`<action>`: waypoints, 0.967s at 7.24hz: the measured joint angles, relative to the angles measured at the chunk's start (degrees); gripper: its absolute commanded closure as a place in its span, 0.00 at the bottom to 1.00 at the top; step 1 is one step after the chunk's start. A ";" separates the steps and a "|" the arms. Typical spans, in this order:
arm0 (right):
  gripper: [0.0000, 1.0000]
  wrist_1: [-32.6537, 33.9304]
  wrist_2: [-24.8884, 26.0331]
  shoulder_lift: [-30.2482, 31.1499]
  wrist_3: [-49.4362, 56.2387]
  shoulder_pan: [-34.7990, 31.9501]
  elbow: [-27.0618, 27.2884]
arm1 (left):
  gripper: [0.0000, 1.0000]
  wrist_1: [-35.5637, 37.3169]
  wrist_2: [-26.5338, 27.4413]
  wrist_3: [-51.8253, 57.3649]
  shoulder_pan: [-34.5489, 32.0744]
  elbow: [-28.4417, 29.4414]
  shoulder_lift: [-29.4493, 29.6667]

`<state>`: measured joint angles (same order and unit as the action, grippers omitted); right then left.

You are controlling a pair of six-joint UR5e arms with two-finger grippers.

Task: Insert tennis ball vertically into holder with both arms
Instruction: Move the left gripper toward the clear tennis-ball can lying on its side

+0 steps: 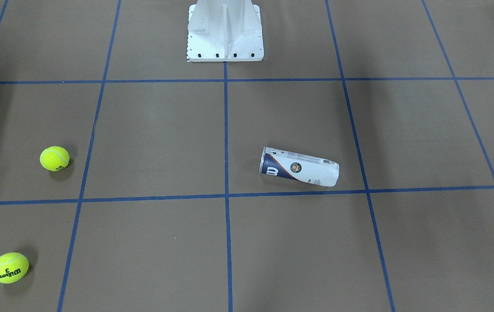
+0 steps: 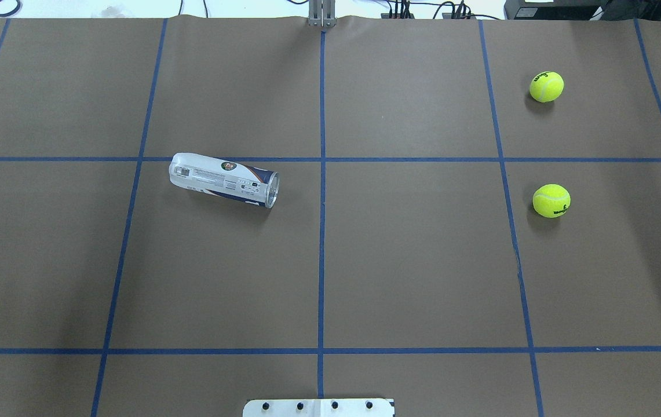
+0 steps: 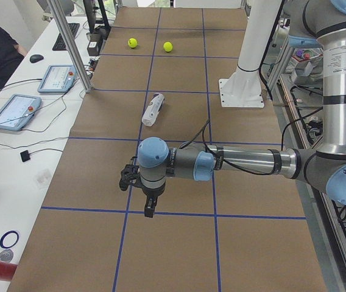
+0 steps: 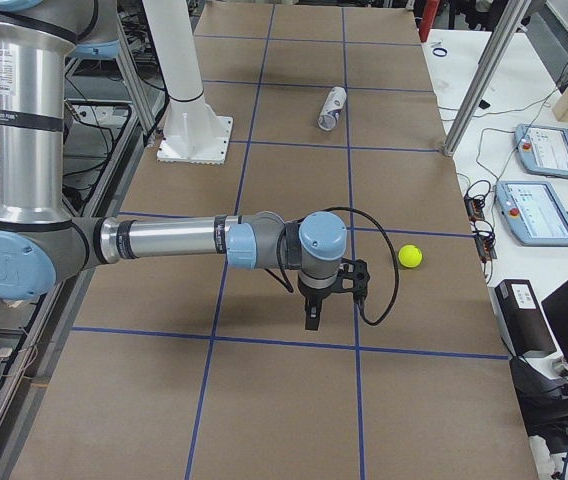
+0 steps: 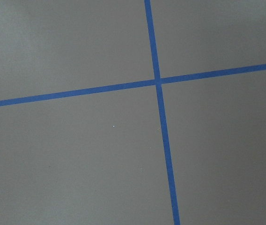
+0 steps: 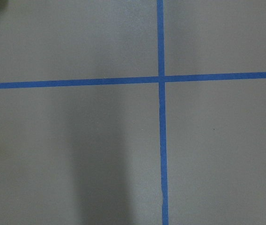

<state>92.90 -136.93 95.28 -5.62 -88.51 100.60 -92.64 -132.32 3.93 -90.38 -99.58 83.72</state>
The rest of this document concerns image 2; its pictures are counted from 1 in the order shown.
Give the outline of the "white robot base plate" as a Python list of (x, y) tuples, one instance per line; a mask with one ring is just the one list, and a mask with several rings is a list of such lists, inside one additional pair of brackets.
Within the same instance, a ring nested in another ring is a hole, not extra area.
[(243, 416), (395, 416), (392, 399), (309, 398), (256, 399), (243, 407)]

